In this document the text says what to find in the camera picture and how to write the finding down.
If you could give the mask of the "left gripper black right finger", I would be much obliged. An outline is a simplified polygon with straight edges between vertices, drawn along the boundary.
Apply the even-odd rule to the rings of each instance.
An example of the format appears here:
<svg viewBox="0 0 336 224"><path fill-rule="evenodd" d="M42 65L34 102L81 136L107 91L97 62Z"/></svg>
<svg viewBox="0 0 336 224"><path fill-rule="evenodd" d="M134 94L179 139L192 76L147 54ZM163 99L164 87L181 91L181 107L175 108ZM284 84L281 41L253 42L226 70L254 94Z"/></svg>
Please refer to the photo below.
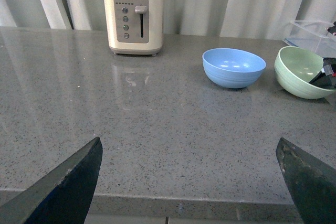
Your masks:
<svg viewBox="0 0 336 224"><path fill-rule="evenodd" d="M276 157L304 223L335 223L335 169L281 138Z"/></svg>

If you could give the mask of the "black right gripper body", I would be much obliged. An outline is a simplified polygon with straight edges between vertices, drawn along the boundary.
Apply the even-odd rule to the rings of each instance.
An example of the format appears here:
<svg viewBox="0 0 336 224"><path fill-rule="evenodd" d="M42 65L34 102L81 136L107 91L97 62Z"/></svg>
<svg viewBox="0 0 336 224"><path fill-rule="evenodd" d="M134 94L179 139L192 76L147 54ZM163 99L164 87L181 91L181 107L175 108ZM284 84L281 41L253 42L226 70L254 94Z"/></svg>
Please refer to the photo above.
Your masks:
<svg viewBox="0 0 336 224"><path fill-rule="evenodd" d="M335 22L326 28L327 38L320 43L316 54L323 58L323 64L318 74L309 82L310 84L335 89Z"/></svg>

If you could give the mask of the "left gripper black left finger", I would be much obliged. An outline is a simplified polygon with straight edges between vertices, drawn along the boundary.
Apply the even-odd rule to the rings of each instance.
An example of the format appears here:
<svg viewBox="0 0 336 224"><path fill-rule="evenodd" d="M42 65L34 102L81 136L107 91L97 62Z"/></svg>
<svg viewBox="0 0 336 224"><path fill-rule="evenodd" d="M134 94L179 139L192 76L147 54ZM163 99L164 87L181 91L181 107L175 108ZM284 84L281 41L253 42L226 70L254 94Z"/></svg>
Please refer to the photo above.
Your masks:
<svg viewBox="0 0 336 224"><path fill-rule="evenodd" d="M96 189L102 144L94 138L1 206L1 223L84 223Z"/></svg>

